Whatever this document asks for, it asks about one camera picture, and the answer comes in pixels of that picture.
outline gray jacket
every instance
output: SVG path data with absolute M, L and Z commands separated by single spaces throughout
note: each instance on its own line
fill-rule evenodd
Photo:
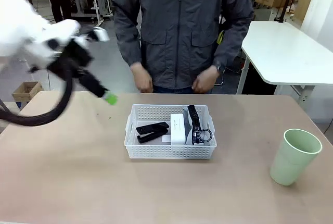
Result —
M 197 75 L 213 62 L 218 61 L 223 69 L 237 56 L 253 18 L 250 0 L 112 2 L 122 57 L 128 65 L 141 62 L 153 84 L 168 89 L 192 86 Z M 141 45 L 136 28 L 140 7 Z M 227 26 L 216 49 L 221 8 Z

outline plastic cup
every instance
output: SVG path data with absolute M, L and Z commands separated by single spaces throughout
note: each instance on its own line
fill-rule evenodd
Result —
M 288 129 L 271 166 L 272 179 L 284 186 L 293 184 L 322 148 L 313 134 L 301 129 Z

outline plastic basket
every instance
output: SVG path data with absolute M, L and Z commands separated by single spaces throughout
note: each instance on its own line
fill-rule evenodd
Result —
M 170 125 L 171 114 L 181 114 L 187 105 L 143 105 L 134 104 L 127 119 L 124 145 L 130 158 L 141 159 L 210 159 L 216 148 L 215 128 L 206 105 L 196 105 L 196 110 L 203 128 L 213 133 L 210 142 L 200 145 L 171 145 L 162 142 L 162 137 L 140 144 L 136 128 L 156 122 L 165 121 Z

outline watch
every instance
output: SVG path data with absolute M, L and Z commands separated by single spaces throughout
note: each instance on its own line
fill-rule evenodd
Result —
M 218 71 L 220 74 L 222 73 L 222 70 L 221 70 L 221 63 L 220 63 L 218 60 L 214 60 L 212 65 L 214 65 L 214 66 L 216 67 L 217 71 Z

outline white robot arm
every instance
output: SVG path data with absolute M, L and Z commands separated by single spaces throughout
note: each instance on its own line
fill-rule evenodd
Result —
M 99 81 L 85 68 L 93 60 L 88 51 L 90 41 L 108 41 L 107 32 L 95 27 L 75 36 L 80 24 L 64 20 L 50 24 L 38 15 L 25 0 L 0 0 L 0 58 L 10 58 L 23 52 L 31 65 L 30 72 L 48 69 L 66 81 L 66 89 L 58 106 L 49 113 L 22 117 L 0 110 L 0 119 L 24 126 L 47 124 L 64 111 L 72 92 L 72 81 L 79 82 L 97 97 L 113 101 Z

